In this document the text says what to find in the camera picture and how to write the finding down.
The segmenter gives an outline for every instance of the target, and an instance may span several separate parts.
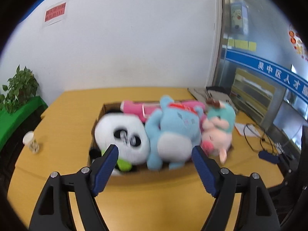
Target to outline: metal screw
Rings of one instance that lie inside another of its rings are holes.
[[[57,177],[58,176],[58,173],[57,172],[52,172],[51,174],[50,174],[50,177],[52,177],[52,178],[55,178],[55,177]]]
[[[229,173],[229,169],[223,167],[223,168],[220,170],[220,172],[221,172],[222,174],[226,175],[226,174]]]
[[[259,176],[258,173],[252,173],[252,178],[254,178],[254,179],[259,179],[260,176]]]
[[[89,172],[90,171],[90,169],[88,168],[88,167],[83,167],[82,169],[81,169],[81,172],[83,173],[83,174],[86,174],[87,172]]]

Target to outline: plastic cup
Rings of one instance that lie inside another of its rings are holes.
[[[32,151],[32,153],[37,153],[39,150],[39,145],[34,138],[34,132],[29,131],[23,137],[23,144],[28,146],[28,148]]]

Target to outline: yellow sticky note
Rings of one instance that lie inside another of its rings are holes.
[[[234,47],[234,39],[228,39],[228,46]]]
[[[256,51],[256,50],[257,50],[257,43],[254,42],[254,41],[250,41],[250,42],[249,42],[248,50],[250,50],[250,51]]]
[[[241,49],[241,40],[235,39],[234,40],[235,47]]]
[[[248,50],[248,42],[247,41],[241,41],[241,49],[247,49]]]

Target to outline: wooden table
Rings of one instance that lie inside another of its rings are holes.
[[[16,163],[8,198],[22,221],[29,225],[31,215],[48,176],[75,173],[87,164],[91,128],[103,103],[156,101],[162,95],[175,100],[192,99],[186,89],[110,88],[63,93],[42,115],[34,131],[40,152],[33,155],[24,148]],[[251,123],[244,113],[239,123]],[[249,138],[255,149],[259,139]],[[258,172],[266,186],[283,180],[277,166],[260,160],[244,137],[233,132],[234,149],[228,153],[225,167],[233,173]],[[70,194],[76,227],[84,230],[74,194]],[[233,230],[240,194],[236,194],[227,230]],[[104,192],[96,197],[99,209],[111,231],[200,230],[214,199],[205,192],[193,164],[178,170],[144,171],[124,177],[112,177]]]

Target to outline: black cable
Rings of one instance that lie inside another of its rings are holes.
[[[252,131],[252,130],[249,128],[248,125],[252,125],[253,127],[256,127],[256,128],[258,128],[258,129],[260,129],[261,131],[263,131],[263,135],[262,135],[261,137],[258,136],[254,131]],[[261,145],[261,147],[262,147],[262,150],[267,151],[267,150],[263,147],[263,145],[262,145],[262,142],[264,142],[264,143],[266,143],[266,144],[272,146],[272,151],[273,151],[272,154],[275,154],[272,141],[270,140],[269,136],[266,134],[265,129],[262,128],[262,127],[259,126],[259,125],[252,124],[252,123],[247,123],[247,124],[245,125],[243,131],[244,131],[245,140],[246,140],[247,144],[249,145],[249,147],[251,148],[252,151],[254,151],[254,152],[256,152],[256,153],[260,152],[259,150],[253,149],[253,147],[251,146],[251,144],[250,144],[249,141],[247,140],[247,137],[246,137],[246,134],[245,134],[245,129],[246,129],[246,128],[248,128],[256,137],[258,137],[258,138],[260,139],[260,145]],[[264,136],[266,136],[270,142],[266,142]]]

